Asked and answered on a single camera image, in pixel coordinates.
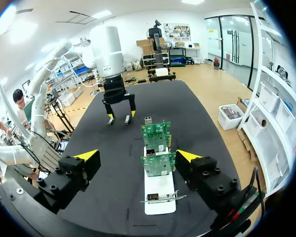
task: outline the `robotic arm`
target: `robotic arm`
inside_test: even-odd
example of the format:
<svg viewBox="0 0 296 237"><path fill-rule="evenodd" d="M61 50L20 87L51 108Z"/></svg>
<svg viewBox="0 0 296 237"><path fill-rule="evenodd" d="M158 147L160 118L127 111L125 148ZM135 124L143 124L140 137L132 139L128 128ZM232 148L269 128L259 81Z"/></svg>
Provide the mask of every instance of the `robotic arm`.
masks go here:
<svg viewBox="0 0 296 237"><path fill-rule="evenodd" d="M106 100L104 100L104 104L108 115L114 117L110 104L129 99L132 115L134 116L136 110L135 96L124 92L125 88L120 76L124 71L124 66L117 28L104 26L93 28L90 32L90 39L91 45L83 48L82 60L89 68L97 66L99 76L106 80L104 85L106 87L106 93L104 94ZM48 142L53 138L47 136L44 125L44 103L47 92L47 85L44 83L44 80L56 67L61 57L69 57L73 56L73 54L78 55L70 42L59 44L47 56L45 64L31 80L27 94L35 96L32 106L32 133L27 131L19 121L0 84L0 96L3 103L11 119L26 138L28 149L30 152L33 152L30 154L29 150L25 150L20 145L0 147L1 164L14 165L26 163L38 168L42 163L50 171L54 171L56 168L60 155L49 145Z"/></svg>

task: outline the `white storage bin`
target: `white storage bin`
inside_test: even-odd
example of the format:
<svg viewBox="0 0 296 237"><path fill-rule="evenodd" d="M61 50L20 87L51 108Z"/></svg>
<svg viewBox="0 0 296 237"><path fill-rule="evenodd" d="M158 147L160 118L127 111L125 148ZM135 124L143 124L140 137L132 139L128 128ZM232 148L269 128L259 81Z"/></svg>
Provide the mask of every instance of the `white storage bin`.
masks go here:
<svg viewBox="0 0 296 237"><path fill-rule="evenodd" d="M74 97L75 97L75 99L78 98L79 95L81 95L81 94L82 94L82 88L79 86L79 87L78 87L78 90L76 90L76 91L74 92Z"/></svg>
<svg viewBox="0 0 296 237"><path fill-rule="evenodd" d="M280 103L280 97L277 94L278 90L270 83L261 81L259 101L269 113L274 112Z"/></svg>
<svg viewBox="0 0 296 237"><path fill-rule="evenodd" d="M241 117L229 119L227 115L222 111L222 107L230 107L235 112L239 112ZM243 115L244 113L237 105L222 105L222 106L219 106L218 122L222 126L223 130L232 129L234 127L237 127L240 124Z"/></svg>
<svg viewBox="0 0 296 237"><path fill-rule="evenodd" d="M59 96L59 99L61 102L63 102L64 106L68 107L73 104L75 101L74 94L73 93L62 93L61 96Z"/></svg>
<svg viewBox="0 0 296 237"><path fill-rule="evenodd" d="M294 115L289 110L289 108L285 105L283 100L280 100L280 107L278 108L277 114L276 114L276 121L280 125L283 132L286 132L287 129L290 127L292 122L295 120Z"/></svg>
<svg viewBox="0 0 296 237"><path fill-rule="evenodd" d="M261 110L253 110L247 122L247 130L252 137L256 137L266 127L266 120Z"/></svg>

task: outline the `glass door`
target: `glass door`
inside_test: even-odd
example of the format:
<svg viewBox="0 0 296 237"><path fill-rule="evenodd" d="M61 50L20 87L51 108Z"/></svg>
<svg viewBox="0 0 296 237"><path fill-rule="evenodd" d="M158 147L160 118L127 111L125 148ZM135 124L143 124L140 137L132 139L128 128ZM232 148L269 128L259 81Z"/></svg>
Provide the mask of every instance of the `glass door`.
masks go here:
<svg viewBox="0 0 296 237"><path fill-rule="evenodd" d="M221 28L218 17L205 19L208 38L208 59L214 61L215 58L221 61L222 56L222 40Z"/></svg>
<svg viewBox="0 0 296 237"><path fill-rule="evenodd" d="M252 34L248 17L221 17L223 67L227 73L248 86L252 61Z"/></svg>

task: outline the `white shelf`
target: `white shelf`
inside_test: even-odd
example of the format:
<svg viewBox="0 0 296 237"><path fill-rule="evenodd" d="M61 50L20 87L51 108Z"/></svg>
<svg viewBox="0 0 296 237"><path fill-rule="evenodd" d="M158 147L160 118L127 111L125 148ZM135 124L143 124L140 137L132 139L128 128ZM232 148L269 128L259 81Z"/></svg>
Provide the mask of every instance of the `white shelf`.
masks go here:
<svg viewBox="0 0 296 237"><path fill-rule="evenodd" d="M280 125L278 124L278 122L275 119L276 112L270 114L265 109L265 107L259 102L259 100L257 98L253 100L253 103L261 110L261 112L265 115L267 120L270 122L270 124L274 128L276 134L278 135L278 137L279 137L279 139L280 139L280 141L281 141L281 143L283 145L283 148L284 148L284 151L285 151L285 154L286 154L286 158L287 158L287 161L288 161L289 168L290 168L290 170L292 170L293 169L293 163L294 163L293 149L291 147L291 144L290 144L290 142L288 140L287 135L283 132Z"/></svg>
<svg viewBox="0 0 296 237"><path fill-rule="evenodd" d="M253 148L256 151L256 154L258 156L258 159L259 159L259 162L260 162L260 165L261 165L261 168L262 168L264 179L265 179L266 192L269 193L271 191L271 186L270 186L271 183L270 183L270 178L269 178L268 172L267 172L267 165L265 163L264 156L263 156L263 147L260 144L260 142L257 139L254 139L251 136L251 134L248 132L246 123L244 123L242 125L242 128L245 131L245 133L248 136Z"/></svg>
<svg viewBox="0 0 296 237"><path fill-rule="evenodd" d="M270 32L271 34L274 34L276 36L282 36L280 33L278 33L276 30L272 29L272 28L269 28L265 25L261 25L260 24L260 29L261 30L264 30L264 31L267 31L267 32Z"/></svg>
<svg viewBox="0 0 296 237"><path fill-rule="evenodd" d="M261 66L261 69L266 72L270 77L274 78L284 89L292 96L292 98L296 101L296 93L293 91L293 89L287 85L286 82L283 81L283 79L280 78L279 75L277 75L275 72L271 71L266 66Z"/></svg>

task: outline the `black work surface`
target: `black work surface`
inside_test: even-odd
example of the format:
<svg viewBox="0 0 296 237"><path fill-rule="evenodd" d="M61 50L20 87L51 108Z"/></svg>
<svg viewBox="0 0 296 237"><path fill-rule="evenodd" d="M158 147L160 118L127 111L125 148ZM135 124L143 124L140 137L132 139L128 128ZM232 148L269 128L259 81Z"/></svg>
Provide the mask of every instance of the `black work surface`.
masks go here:
<svg viewBox="0 0 296 237"><path fill-rule="evenodd" d="M154 123L171 122L172 151L184 150L212 156L218 167L231 178L238 175L230 154L211 118L193 92L182 81L163 81L127 88L135 94L136 115L128 101L112 105L115 122L109 117L98 94L81 118L64 155L75 156L94 149L100 151L101 168L85 192L79 192L58 215L89 229L120 235L197 236L209 230L216 217L196 192L190 192L177 171L175 190L187 195L177 201L171 214L146 215L144 168L140 156L144 142L140 125L151 116Z"/></svg>

